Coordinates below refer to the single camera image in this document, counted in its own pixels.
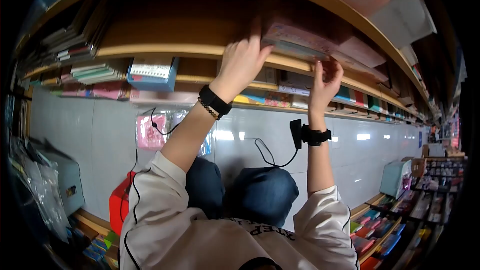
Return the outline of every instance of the t-shirt sleeve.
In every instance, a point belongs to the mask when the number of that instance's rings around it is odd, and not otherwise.
[[[185,184],[186,173],[159,151],[147,170],[135,175],[120,237],[120,269],[161,258],[189,228],[195,211],[185,212]]]
[[[293,222],[295,234],[321,248],[333,269],[359,269],[350,238],[350,209],[341,202],[336,185],[312,194]]]

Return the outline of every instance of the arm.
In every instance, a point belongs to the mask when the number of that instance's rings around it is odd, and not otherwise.
[[[311,130],[327,131],[325,110],[332,98],[339,92],[342,77],[343,68],[333,58],[331,62],[316,62],[315,81],[310,92],[308,109],[308,123]],[[308,195],[311,196],[317,191],[330,188],[334,184],[332,165],[328,155],[328,142],[323,142],[320,146],[309,146]]]
[[[227,103],[255,79],[272,52],[271,46],[260,50],[260,31],[258,21],[249,39],[225,49],[220,73],[210,89]],[[197,103],[156,153],[150,170],[135,175],[129,214],[121,232],[121,269],[134,269],[134,263],[141,268],[156,265],[188,229],[192,218],[198,217],[195,209],[187,210],[186,173],[214,122]]]
[[[312,130],[325,132],[325,109],[339,92],[342,66],[318,61],[310,91],[308,122]],[[350,209],[341,202],[335,186],[328,142],[308,147],[307,189],[309,199],[294,216],[295,233],[315,246],[325,269],[358,269],[357,253],[350,239]]]
[[[254,81],[273,47],[260,50],[260,19],[256,20],[249,39],[225,48],[220,73],[210,89],[226,103]],[[172,133],[161,152],[169,161],[188,172],[215,119],[199,103],[193,107]]]

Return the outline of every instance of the hand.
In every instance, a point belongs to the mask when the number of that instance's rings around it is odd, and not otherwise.
[[[308,120],[312,130],[325,131],[325,110],[332,98],[339,92],[343,77],[340,63],[330,57],[329,62],[316,61],[315,80],[310,91]]]
[[[273,45],[260,50],[261,33],[260,19],[257,18],[249,39],[231,43],[225,48],[220,73],[210,84],[210,90],[226,103],[230,103],[254,81],[272,53]]]

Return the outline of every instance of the wrist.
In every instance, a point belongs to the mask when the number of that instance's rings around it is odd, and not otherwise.
[[[327,131],[327,123],[325,122],[325,114],[308,116],[308,125],[311,130]]]
[[[208,87],[218,98],[227,104],[231,103],[238,95],[236,92],[232,91],[231,87],[228,87],[228,84],[221,81],[218,77],[215,78]]]

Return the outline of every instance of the red bag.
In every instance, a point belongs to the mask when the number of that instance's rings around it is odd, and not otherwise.
[[[123,222],[129,213],[128,197],[135,175],[136,172],[128,172],[127,178],[113,190],[110,196],[110,225],[119,236],[122,233]]]

